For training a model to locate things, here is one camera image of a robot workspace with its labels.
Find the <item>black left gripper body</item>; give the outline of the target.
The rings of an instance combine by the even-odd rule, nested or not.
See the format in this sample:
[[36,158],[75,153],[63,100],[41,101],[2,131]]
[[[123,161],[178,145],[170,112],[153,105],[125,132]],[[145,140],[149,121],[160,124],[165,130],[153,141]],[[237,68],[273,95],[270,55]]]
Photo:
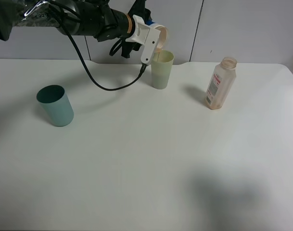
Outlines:
[[100,5],[100,27],[94,38],[98,42],[112,40],[115,38],[129,38],[133,31],[131,17],[123,12],[111,9],[108,4]]

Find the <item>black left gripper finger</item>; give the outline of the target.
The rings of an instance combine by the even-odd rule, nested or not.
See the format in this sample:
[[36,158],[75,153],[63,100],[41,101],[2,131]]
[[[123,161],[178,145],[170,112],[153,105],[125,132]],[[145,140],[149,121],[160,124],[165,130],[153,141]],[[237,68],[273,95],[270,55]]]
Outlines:
[[138,51],[140,44],[136,42],[126,42],[124,38],[120,38],[110,49],[109,55],[114,56],[119,49],[121,50],[121,56],[128,59],[132,51]]
[[146,0],[135,0],[128,12],[128,15],[140,16],[144,20],[144,22],[151,21],[151,11],[145,7],[145,2]]

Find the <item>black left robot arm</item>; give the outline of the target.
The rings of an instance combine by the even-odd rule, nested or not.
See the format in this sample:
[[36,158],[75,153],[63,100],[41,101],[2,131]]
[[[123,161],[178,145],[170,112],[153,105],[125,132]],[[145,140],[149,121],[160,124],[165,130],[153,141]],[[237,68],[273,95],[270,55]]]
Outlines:
[[92,36],[98,42],[118,39],[110,54],[124,47],[122,56],[129,58],[140,48],[126,42],[136,29],[135,15],[151,20],[145,1],[135,1],[123,13],[110,8],[107,0],[0,0],[0,40],[7,41],[14,26],[55,27],[64,35]]

